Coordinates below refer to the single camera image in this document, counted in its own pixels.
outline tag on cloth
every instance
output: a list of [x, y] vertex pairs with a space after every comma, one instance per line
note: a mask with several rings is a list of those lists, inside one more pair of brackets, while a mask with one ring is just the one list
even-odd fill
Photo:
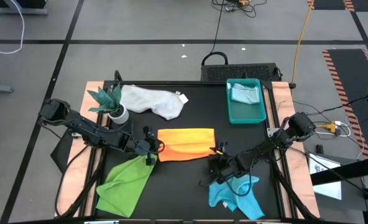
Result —
[[184, 95], [184, 94], [181, 94], [179, 97], [178, 97], [184, 104], [186, 102], [188, 102], [188, 98]]

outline teal plastic bin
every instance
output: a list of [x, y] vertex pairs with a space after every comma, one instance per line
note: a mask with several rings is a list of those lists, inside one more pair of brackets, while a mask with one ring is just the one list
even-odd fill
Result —
[[232, 124], [257, 124], [265, 120], [265, 108], [260, 81], [256, 78], [229, 78], [227, 83], [235, 83], [254, 88], [259, 87], [259, 103], [252, 105], [231, 100], [231, 91], [226, 87], [229, 122]]

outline blue cloth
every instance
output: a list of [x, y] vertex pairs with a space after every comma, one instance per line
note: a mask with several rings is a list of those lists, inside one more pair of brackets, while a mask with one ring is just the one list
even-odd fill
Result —
[[[252, 188], [253, 185], [259, 181], [258, 177], [252, 176], [252, 183], [249, 183], [249, 175], [244, 175], [241, 178], [231, 178], [228, 183], [237, 194], [244, 194], [247, 189]], [[219, 201], [227, 203], [227, 207], [233, 212], [237, 207], [248, 217], [250, 220], [256, 220], [264, 216], [256, 198], [254, 197], [253, 190], [246, 196], [237, 196], [227, 186], [227, 182], [218, 184], [217, 182], [209, 186], [209, 205], [215, 207]]]
[[235, 83], [231, 88], [231, 100], [254, 104], [259, 103], [259, 88], [257, 86], [250, 88], [241, 84]]

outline metal bracket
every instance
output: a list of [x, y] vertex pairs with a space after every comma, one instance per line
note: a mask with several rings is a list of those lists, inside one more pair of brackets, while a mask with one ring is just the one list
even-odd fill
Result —
[[279, 130], [279, 128], [267, 128], [267, 135], [268, 137], [272, 137], [272, 135], [277, 132]]
[[261, 84], [268, 90], [272, 90], [272, 83], [271, 81], [263, 81], [260, 80]]

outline white flower pot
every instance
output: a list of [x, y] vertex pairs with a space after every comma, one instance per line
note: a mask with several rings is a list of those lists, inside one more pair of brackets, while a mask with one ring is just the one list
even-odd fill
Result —
[[116, 124], [123, 124], [129, 119], [128, 110], [126, 109], [126, 107], [123, 104], [121, 104], [121, 106], [123, 107], [123, 114], [121, 114], [117, 118], [114, 118], [113, 116], [108, 114], [109, 118], [111, 118], [111, 120], [114, 121]]

